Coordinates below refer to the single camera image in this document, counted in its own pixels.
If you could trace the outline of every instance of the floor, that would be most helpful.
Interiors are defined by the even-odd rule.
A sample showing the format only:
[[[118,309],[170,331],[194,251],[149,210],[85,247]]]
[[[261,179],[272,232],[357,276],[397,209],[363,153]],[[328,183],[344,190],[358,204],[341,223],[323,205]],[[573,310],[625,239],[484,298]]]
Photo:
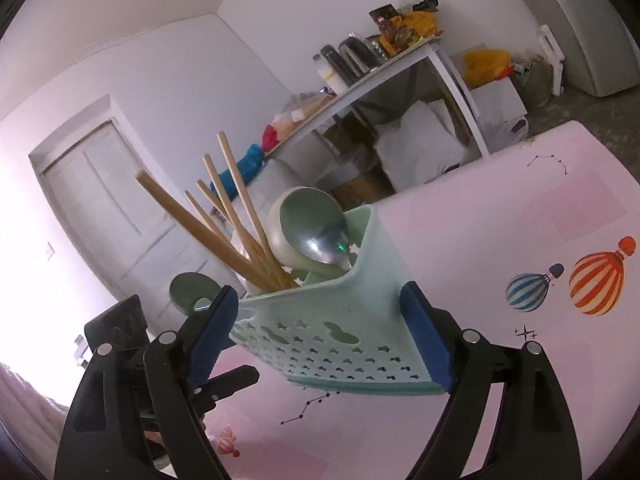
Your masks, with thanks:
[[[605,98],[566,88],[527,117],[529,137],[567,121],[582,123],[640,182],[640,87]]]

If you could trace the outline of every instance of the blue plastic bag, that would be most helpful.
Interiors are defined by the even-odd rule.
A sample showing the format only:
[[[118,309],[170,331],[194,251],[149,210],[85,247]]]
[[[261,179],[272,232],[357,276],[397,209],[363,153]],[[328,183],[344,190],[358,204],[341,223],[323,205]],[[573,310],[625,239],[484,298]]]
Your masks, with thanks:
[[[242,176],[242,181],[245,185],[249,184],[260,173],[260,169],[264,163],[264,152],[257,144],[252,144],[249,149],[246,150],[246,155],[238,160],[238,170]],[[229,170],[220,173],[220,180],[225,187],[226,194],[229,200],[233,200],[238,196],[238,190],[236,184],[231,177]],[[213,182],[209,184],[209,189],[216,193],[216,188],[213,186]]]

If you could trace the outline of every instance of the pink table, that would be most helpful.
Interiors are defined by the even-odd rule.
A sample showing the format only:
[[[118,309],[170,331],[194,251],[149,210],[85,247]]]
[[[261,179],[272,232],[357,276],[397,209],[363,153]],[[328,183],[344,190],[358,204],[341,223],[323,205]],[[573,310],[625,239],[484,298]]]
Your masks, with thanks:
[[[636,181],[580,124],[568,123],[377,209],[433,306],[495,344],[521,346],[533,337],[521,335],[525,324],[535,333],[567,398],[587,478],[640,404],[640,255],[625,258],[620,298],[603,316],[578,310],[569,280],[587,254],[614,252],[623,237],[640,241]],[[512,278],[545,274],[556,263],[564,274],[551,281],[542,306],[523,313],[508,304]],[[592,303],[603,303],[605,289],[616,283],[607,281],[600,297],[594,291]],[[578,290],[575,299],[588,293]],[[446,395],[303,390],[238,347],[221,355],[214,374],[245,363],[260,370],[258,384],[220,402],[206,418],[216,445],[223,429],[232,429],[236,440],[222,438],[222,447],[239,456],[222,460],[234,478],[404,479],[447,402]],[[465,473],[484,459],[499,399],[496,388]]]

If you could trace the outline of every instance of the utensil holder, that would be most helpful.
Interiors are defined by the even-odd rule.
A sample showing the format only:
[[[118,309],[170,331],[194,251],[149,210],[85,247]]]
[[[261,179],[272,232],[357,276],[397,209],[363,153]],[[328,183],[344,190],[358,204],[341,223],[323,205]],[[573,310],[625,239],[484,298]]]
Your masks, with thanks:
[[[442,393],[402,318],[409,271],[371,206],[345,213],[353,268],[240,301],[230,338],[292,383],[358,394]]]

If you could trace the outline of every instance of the white door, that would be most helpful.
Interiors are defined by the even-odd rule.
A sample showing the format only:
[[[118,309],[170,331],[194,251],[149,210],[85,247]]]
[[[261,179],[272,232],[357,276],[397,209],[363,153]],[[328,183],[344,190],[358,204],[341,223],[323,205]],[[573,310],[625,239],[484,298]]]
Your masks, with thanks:
[[[112,294],[139,295],[151,332],[176,330],[185,319],[169,299],[176,275],[201,272],[221,286],[241,286],[135,181],[140,168],[107,122],[49,166],[43,180],[66,232]]]

